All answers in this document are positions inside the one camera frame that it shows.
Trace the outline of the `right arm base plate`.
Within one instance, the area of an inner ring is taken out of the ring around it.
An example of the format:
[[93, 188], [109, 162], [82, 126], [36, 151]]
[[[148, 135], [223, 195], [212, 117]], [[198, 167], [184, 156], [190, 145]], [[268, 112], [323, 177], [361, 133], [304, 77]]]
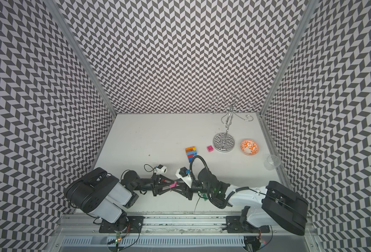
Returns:
[[268, 225], [255, 227], [249, 224], [246, 220], [242, 222], [241, 216], [227, 216], [225, 221], [226, 226], [222, 230], [227, 231], [228, 233], [267, 234], [271, 232]]

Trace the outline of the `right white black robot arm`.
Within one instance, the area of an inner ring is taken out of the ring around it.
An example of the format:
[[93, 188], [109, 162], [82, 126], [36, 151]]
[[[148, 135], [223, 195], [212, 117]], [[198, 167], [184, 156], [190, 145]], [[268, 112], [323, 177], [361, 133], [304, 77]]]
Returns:
[[201, 156], [193, 157], [190, 163], [197, 159], [204, 166], [197, 176], [192, 167], [176, 171], [176, 184], [185, 186], [186, 195], [202, 193], [218, 209], [243, 207], [242, 224], [253, 227], [277, 224], [294, 235], [305, 235], [309, 203], [303, 196], [277, 181], [269, 181], [261, 188], [224, 183], [212, 174]]

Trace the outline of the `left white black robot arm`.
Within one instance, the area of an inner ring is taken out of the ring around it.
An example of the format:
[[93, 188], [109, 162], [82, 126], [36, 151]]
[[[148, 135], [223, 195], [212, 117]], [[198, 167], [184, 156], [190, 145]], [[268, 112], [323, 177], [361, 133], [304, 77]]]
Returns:
[[114, 224], [125, 210], [132, 207], [140, 192], [152, 191], [158, 194], [162, 189], [174, 189], [178, 181], [154, 173], [149, 179], [141, 178], [135, 171], [128, 170], [121, 180], [102, 168], [97, 168], [72, 182], [64, 196], [72, 207], [83, 213]]

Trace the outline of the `pink lego brick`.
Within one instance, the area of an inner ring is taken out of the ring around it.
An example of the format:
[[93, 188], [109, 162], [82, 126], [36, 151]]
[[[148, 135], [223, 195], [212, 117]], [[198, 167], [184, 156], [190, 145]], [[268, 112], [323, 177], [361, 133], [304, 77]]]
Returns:
[[177, 182], [175, 181], [173, 184], [170, 185], [170, 188], [173, 189], [177, 186]]

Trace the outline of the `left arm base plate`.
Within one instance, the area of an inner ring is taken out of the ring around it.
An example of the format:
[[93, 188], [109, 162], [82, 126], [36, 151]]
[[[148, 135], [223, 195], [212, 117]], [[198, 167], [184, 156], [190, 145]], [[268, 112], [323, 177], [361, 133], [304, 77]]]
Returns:
[[144, 224], [144, 216], [121, 216], [115, 223], [103, 220], [99, 226], [99, 233], [140, 233]]

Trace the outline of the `light blue lego plate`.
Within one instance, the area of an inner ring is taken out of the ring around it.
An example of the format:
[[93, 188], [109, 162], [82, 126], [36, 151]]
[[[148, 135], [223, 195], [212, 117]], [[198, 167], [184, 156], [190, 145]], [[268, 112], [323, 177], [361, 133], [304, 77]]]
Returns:
[[190, 153], [187, 153], [187, 156], [188, 156], [188, 155], [191, 155], [191, 154], [193, 154], [193, 155], [195, 156], [195, 155], [197, 155], [197, 152], [196, 152], [196, 151], [192, 151], [192, 152], [190, 152]]

